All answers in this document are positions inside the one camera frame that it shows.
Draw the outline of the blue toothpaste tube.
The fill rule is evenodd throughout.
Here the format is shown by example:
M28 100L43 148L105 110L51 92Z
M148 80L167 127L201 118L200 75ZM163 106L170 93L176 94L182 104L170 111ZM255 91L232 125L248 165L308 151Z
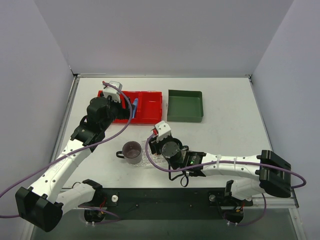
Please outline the blue toothpaste tube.
M138 102L139 102L139 99L138 98L135 98L134 101L133 101L133 112L132 112L132 118L134 119L135 116L136 116L136 112L137 112L137 109L138 109Z

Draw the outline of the mauve mug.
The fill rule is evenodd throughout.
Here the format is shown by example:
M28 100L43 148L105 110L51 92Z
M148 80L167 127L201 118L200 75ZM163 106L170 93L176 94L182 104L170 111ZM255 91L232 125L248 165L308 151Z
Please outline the mauve mug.
M125 159L131 165L139 164L142 161L142 147L136 141L128 141L121 151L116 152L116 157Z

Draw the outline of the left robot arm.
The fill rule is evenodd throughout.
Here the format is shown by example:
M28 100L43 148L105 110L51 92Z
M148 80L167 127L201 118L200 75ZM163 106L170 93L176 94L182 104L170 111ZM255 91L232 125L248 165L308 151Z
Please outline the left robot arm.
M105 132L117 119L131 121L134 107L130 98L98 96L90 100L86 115L80 120L59 157L43 169L42 176L28 188L20 187L15 193L18 215L42 229L52 231L63 214L83 203L96 206L101 203L102 186L90 179L75 189L61 192L76 168L102 142Z

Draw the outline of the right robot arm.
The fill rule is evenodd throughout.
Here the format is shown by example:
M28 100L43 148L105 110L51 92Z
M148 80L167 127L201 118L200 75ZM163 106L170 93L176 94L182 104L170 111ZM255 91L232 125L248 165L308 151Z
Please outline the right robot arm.
M172 136L161 141L150 136L144 147L165 158L169 167L162 170L168 173L183 172L190 177L236 177L226 185L227 195L235 199L248 200L264 193L277 198L291 196L291 165L271 150L262 150L252 156L222 156L191 151Z

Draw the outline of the red compartment bin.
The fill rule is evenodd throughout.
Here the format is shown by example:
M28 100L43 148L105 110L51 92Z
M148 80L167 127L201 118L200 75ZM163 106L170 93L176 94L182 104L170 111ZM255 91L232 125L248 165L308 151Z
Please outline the red compartment bin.
M133 104L135 98L138 98L138 106L135 118L131 120L134 125L157 124L162 120L162 102L161 91L123 91Z

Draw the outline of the green plastic bin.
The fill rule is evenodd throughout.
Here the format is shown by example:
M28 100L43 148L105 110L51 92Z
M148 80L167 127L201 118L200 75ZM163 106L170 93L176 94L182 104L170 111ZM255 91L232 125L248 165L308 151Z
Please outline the green plastic bin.
M201 91L168 90L168 122L201 123L204 116Z

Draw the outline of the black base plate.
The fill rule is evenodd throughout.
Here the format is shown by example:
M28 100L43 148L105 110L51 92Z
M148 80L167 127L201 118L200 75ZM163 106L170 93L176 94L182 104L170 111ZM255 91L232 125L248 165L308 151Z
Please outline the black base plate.
M217 220L222 210L251 207L252 201L225 194L225 188L101 188L86 207L91 223L120 220Z

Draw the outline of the aluminium table frame rail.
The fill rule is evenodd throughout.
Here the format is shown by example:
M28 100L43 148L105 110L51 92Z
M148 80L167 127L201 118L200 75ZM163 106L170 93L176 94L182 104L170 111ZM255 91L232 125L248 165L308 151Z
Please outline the aluminium table frame rail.
M300 207L294 189L291 190L289 198L279 198L267 193L264 194L264 198L267 209L297 209ZM262 194L254 195L252 197L251 208L263 209L265 203L264 198Z

